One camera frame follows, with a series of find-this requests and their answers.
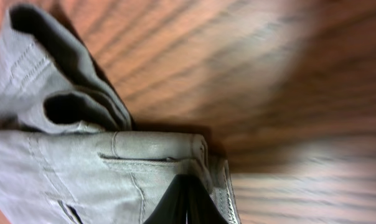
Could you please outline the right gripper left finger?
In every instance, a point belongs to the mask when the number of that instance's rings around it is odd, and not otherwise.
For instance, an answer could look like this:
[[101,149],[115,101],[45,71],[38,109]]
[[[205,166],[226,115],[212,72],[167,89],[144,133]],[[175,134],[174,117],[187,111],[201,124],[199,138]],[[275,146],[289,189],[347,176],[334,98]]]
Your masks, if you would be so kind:
[[187,175],[176,175],[144,224],[186,224]]

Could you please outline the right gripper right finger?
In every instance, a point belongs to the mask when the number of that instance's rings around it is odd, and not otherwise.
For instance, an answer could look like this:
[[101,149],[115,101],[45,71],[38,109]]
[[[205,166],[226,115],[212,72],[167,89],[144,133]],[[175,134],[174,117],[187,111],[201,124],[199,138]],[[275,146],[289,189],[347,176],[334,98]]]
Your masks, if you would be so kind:
[[202,182],[187,176],[187,222],[188,224],[227,224]]

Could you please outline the grey shorts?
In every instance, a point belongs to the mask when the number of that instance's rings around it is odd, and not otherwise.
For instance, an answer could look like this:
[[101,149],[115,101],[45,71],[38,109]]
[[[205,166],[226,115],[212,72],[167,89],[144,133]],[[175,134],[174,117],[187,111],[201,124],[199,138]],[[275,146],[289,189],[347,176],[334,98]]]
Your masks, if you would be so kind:
[[239,223],[228,162],[203,136],[133,129],[85,46],[31,4],[0,31],[0,211],[11,223],[145,223],[176,175]]

